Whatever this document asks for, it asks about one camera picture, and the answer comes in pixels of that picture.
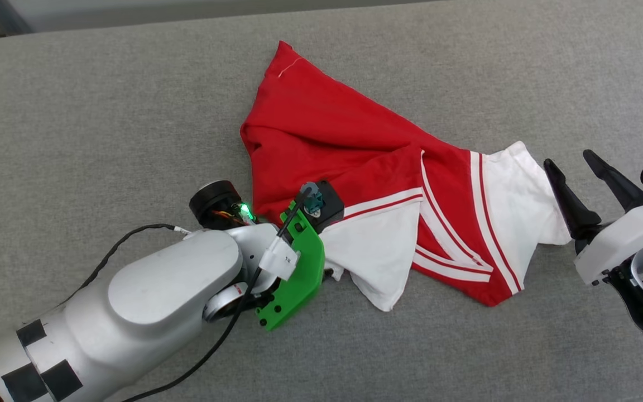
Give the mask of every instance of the green 3d-printed part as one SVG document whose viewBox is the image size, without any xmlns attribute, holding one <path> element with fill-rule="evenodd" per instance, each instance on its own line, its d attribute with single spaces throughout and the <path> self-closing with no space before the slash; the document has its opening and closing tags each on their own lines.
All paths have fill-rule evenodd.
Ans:
<svg viewBox="0 0 643 402">
<path fill-rule="evenodd" d="M 281 214 L 285 221 L 286 214 Z M 281 280 L 272 293 L 275 298 L 263 308 L 257 308 L 257 317 L 266 330 L 272 331 L 296 313 L 316 295 L 324 276 L 324 244 L 301 209 L 291 219 L 287 229 L 291 234 L 291 248 L 300 253 L 289 280 Z"/>
</svg>

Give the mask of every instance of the red stripe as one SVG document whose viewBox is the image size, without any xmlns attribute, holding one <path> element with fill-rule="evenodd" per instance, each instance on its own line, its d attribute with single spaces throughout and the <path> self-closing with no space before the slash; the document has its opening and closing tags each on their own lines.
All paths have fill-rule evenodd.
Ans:
<svg viewBox="0 0 643 402">
<path fill-rule="evenodd" d="M 342 220 L 346 221 L 347 219 L 350 219 L 352 217 L 360 216 L 360 214 L 372 213 L 373 211 L 378 211 L 379 209 L 393 207 L 396 204 L 405 203 L 406 201 L 409 201 L 409 200 L 414 199 L 414 198 L 423 198 L 423 194 L 415 194 L 415 195 L 412 195 L 412 196 L 404 198 L 404 199 L 399 199 L 398 201 L 393 201 L 393 203 L 383 204 L 383 205 L 379 205 L 378 207 L 365 209 L 363 211 L 359 211 L 358 213 L 353 213 L 353 214 L 350 214 L 349 216 L 345 216 L 344 219 L 342 219 Z"/>
<path fill-rule="evenodd" d="M 421 250 L 418 250 L 418 249 L 416 249 L 416 254 L 422 255 L 428 258 L 429 260 L 435 262 L 438 265 L 443 265 L 444 267 L 454 268 L 454 269 L 466 271 L 466 272 L 483 273 L 485 275 L 490 275 L 490 272 L 487 272 L 487 271 L 475 270 L 473 268 L 468 268 L 468 267 L 461 267 L 459 265 L 452 265 L 452 264 L 449 264 L 448 262 L 442 262 L 442 261 L 436 260 L 435 258 L 431 257 L 430 255 L 427 255 L 425 252 L 422 252 Z"/>
<path fill-rule="evenodd" d="M 493 238 L 493 242 L 495 243 L 495 247 L 497 247 L 498 252 L 500 252 L 500 257 L 502 257 L 502 262 L 505 263 L 505 266 L 507 267 L 507 270 L 510 271 L 510 275 L 512 275 L 512 279 L 515 280 L 515 285 L 517 286 L 518 291 L 522 289 L 522 286 L 520 286 L 520 282 L 518 282 L 517 277 L 515 276 L 515 272 L 512 270 L 512 267 L 510 264 L 507 263 L 507 259 L 505 258 L 505 253 L 502 252 L 502 248 L 500 248 L 500 244 L 498 243 L 497 237 L 495 237 L 495 232 L 493 231 L 493 225 L 490 222 L 490 214 L 488 213 L 488 204 L 485 202 L 485 185 L 483 183 L 483 154 L 478 153 L 478 170 L 480 171 L 480 197 L 483 199 L 483 209 L 485 211 L 485 221 L 488 222 L 488 229 L 490 229 L 490 235 Z"/>
<path fill-rule="evenodd" d="M 423 188 L 424 188 L 424 190 L 426 190 L 426 183 L 424 183 L 424 184 L 423 184 Z M 430 198 L 430 197 L 428 196 L 428 193 L 429 193 L 429 192 L 428 192 L 428 190 L 426 190 L 426 197 L 427 197 L 427 198 Z M 443 228 L 444 228 L 444 229 L 446 229 L 446 233 L 448 233 L 449 237 L 451 237 L 451 239 L 453 239 L 453 242 L 458 246 L 458 248 L 459 248 L 462 252 L 464 252 L 464 253 L 465 253 L 465 255 L 467 255 L 468 257 L 470 257 L 470 259 L 471 259 L 471 260 L 473 260 L 473 262 L 475 262 L 477 265 L 480 265 L 480 262 L 478 262 L 478 261 L 476 260 L 476 258 L 475 258 L 475 257 L 473 257 L 473 256 L 470 254 L 470 252 L 468 252 L 468 250 L 466 250 L 462 245 L 460 245 L 460 242 L 459 242 L 459 241 L 458 241 L 458 240 L 453 236 L 453 234 L 451 233 L 451 231 L 449 231 L 449 230 L 448 230 L 448 227 L 446 226 L 446 223 L 445 223 L 445 222 L 443 222 L 443 219 L 441 219 L 440 214 L 438 213 L 438 211 L 436 211 L 436 208 L 433 206 L 433 203 L 431 203 L 431 201 L 429 201 L 429 205 L 431 206 L 431 209 L 433 210 L 433 213 L 434 213 L 434 214 L 436 214 L 436 217 L 438 218 L 438 221 L 439 221 L 439 222 L 441 222 L 441 226 L 443 226 Z"/>
</svg>

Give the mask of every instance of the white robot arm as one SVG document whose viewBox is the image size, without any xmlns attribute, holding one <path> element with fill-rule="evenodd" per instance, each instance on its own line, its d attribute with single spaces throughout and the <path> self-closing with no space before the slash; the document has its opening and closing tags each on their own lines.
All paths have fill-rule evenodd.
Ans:
<svg viewBox="0 0 643 402">
<path fill-rule="evenodd" d="M 339 219 L 343 205 L 334 203 L 335 194 L 329 189 L 324 189 L 327 198 L 319 206 L 323 213 L 309 216 L 310 221 L 302 219 L 308 226 L 297 226 L 299 232 L 318 233 Z M 307 216 L 303 208 L 299 210 L 302 203 L 298 205 L 288 211 L 288 221 L 297 213 Z M 288 273 L 289 268 L 269 256 L 280 250 L 289 254 L 290 245 L 278 240 L 285 231 L 271 223 L 255 224 L 228 181 L 202 188 L 190 207 L 206 229 L 188 232 L 181 242 L 118 271 L 102 271 L 94 281 L 128 234 L 71 298 L 0 336 L 0 401 L 104 400 L 196 338 L 204 321 L 234 313 L 227 335 L 240 311 L 259 310 L 273 300 L 284 281 L 275 273 Z M 266 265 L 261 261 L 265 255 L 272 261 Z M 258 269 L 261 263 L 264 270 Z"/>
<path fill-rule="evenodd" d="M 643 191 L 591 150 L 584 151 L 584 158 L 595 175 L 607 183 L 626 214 L 602 224 L 597 213 L 589 211 L 572 193 L 557 166 L 545 161 L 552 190 L 575 240 L 575 267 L 588 285 L 612 285 L 643 333 Z"/>
</svg>

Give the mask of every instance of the white stripe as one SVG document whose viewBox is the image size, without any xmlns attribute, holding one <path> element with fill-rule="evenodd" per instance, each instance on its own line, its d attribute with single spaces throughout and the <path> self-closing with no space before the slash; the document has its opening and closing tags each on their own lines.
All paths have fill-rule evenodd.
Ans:
<svg viewBox="0 0 643 402">
<path fill-rule="evenodd" d="M 358 219 L 364 219 L 365 217 L 375 216 L 375 214 L 386 213 L 386 212 L 391 211 L 391 210 L 396 209 L 396 208 L 405 207 L 406 205 L 409 205 L 409 204 L 420 203 L 422 199 L 423 199 L 423 197 L 421 196 L 421 194 L 418 194 L 418 197 L 407 199 L 403 203 L 389 205 L 386 208 L 374 209 L 373 211 L 368 211 L 367 213 L 360 213 L 357 216 L 354 216 L 354 217 L 352 217 L 350 219 L 344 219 L 341 222 L 337 222 L 335 224 L 332 224 L 331 226 L 329 226 L 326 229 L 324 229 L 324 232 L 336 231 L 336 229 L 339 229 L 340 227 L 345 227 L 348 223 L 355 222 Z M 346 209 L 344 209 L 344 216 L 347 216 Z"/>
<path fill-rule="evenodd" d="M 346 207 L 344 208 L 344 216 L 351 216 L 352 214 L 360 213 L 361 211 L 366 211 L 367 209 L 377 208 L 385 204 L 395 203 L 396 201 L 401 201 L 404 198 L 413 197 L 414 195 L 419 194 L 423 194 L 423 190 L 421 188 L 411 188 L 409 190 L 399 191 L 396 194 L 387 195 L 382 198 L 366 201 L 365 203 L 359 203 L 350 207 Z"/>
<path fill-rule="evenodd" d="M 441 211 L 441 208 L 440 206 L 438 206 L 438 203 L 436 201 L 436 197 L 433 196 L 431 185 L 428 183 L 426 167 L 423 165 L 422 158 L 421 173 L 423 175 L 423 183 L 425 185 L 424 190 L 427 190 L 427 193 L 424 194 L 424 201 L 423 203 L 421 203 L 421 216 L 423 217 L 423 220 L 426 222 L 426 224 L 428 224 L 429 229 L 431 229 L 433 237 L 436 238 L 438 245 L 441 246 L 441 248 L 448 254 L 448 256 L 456 262 L 462 262 L 464 264 L 470 265 L 482 265 L 485 268 L 490 268 L 490 271 L 492 271 L 492 267 L 485 263 L 479 255 L 477 255 L 470 247 L 465 244 L 465 242 L 463 242 L 463 240 L 451 226 L 450 222 L 448 222 L 448 219 L 446 219 L 443 211 Z M 433 203 L 436 211 L 438 211 L 438 216 L 436 215 L 436 213 L 434 213 L 430 203 Z M 449 232 L 446 231 L 445 227 L 443 227 L 443 224 L 441 224 L 441 221 L 438 220 L 439 216 L 444 222 L 445 227 L 448 228 Z M 468 250 L 472 258 L 469 257 L 463 250 L 461 250 L 458 245 L 463 247 L 463 249 Z"/>
<path fill-rule="evenodd" d="M 430 252 L 429 250 L 426 250 L 425 248 L 416 245 L 416 250 L 422 252 L 423 254 L 426 254 L 428 257 L 433 258 L 434 260 L 438 262 L 442 262 L 444 264 L 452 265 L 455 267 L 463 267 L 463 268 L 468 268 L 470 270 L 479 270 L 479 271 L 485 271 L 485 272 L 493 272 L 492 267 L 480 267 L 480 265 L 477 264 L 464 264 L 462 262 L 457 262 L 453 260 L 449 260 L 447 258 L 441 257 L 440 255 L 434 254 L 433 252 Z"/>
<path fill-rule="evenodd" d="M 512 292 L 512 294 L 515 295 L 515 293 L 518 293 L 519 290 L 517 288 L 517 285 L 515 285 L 515 280 L 512 278 L 512 275 L 508 270 L 508 267 L 505 265 L 505 263 L 502 260 L 500 251 L 498 251 L 498 248 L 495 245 L 495 241 L 493 241 L 492 234 L 490 234 L 490 227 L 488 226 L 488 221 L 487 219 L 485 219 L 485 206 L 483 204 L 483 194 L 481 191 L 481 186 L 483 185 L 483 183 L 480 183 L 480 158 L 481 157 L 482 155 L 480 155 L 477 152 L 472 152 L 472 151 L 470 152 L 470 180 L 473 187 L 473 203 L 475 206 L 475 218 L 478 221 L 478 226 L 480 226 L 480 233 L 483 235 L 483 240 L 485 241 L 485 245 L 488 248 L 490 255 L 493 257 L 493 261 L 495 261 L 495 265 L 497 265 L 498 269 L 500 270 L 500 273 L 502 273 L 502 277 L 505 278 L 505 283 L 507 283 L 507 287 L 510 288 L 510 291 Z"/>
<path fill-rule="evenodd" d="M 431 272 L 435 272 L 439 275 L 443 275 L 451 279 L 466 280 L 468 282 L 490 282 L 490 275 L 488 275 L 487 273 L 468 272 L 456 268 L 446 267 L 445 265 L 440 265 L 434 261 L 429 260 L 423 255 L 418 254 L 418 252 L 414 254 L 413 262 L 418 264 L 419 267 L 425 268 Z"/>
</svg>

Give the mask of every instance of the gray fabric surface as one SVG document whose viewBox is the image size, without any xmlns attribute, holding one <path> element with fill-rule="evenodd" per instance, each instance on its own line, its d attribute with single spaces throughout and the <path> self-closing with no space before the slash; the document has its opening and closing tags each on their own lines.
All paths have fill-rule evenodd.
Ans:
<svg viewBox="0 0 643 402">
<path fill-rule="evenodd" d="M 456 1 L 0 39 L 0 331 L 58 303 L 123 233 L 195 227 L 215 178 L 249 198 L 239 125 L 283 39 L 329 75 L 460 147 L 523 140 L 605 218 L 582 161 L 643 167 L 643 2 Z M 146 233 L 122 266 L 178 237 Z M 571 247 L 539 247 L 526 290 L 486 308 L 416 272 L 391 313 L 345 277 L 273 333 L 245 314 L 150 400 L 643 400 L 643 337 Z M 177 377 L 222 325 L 111 400 Z"/>
</svg>

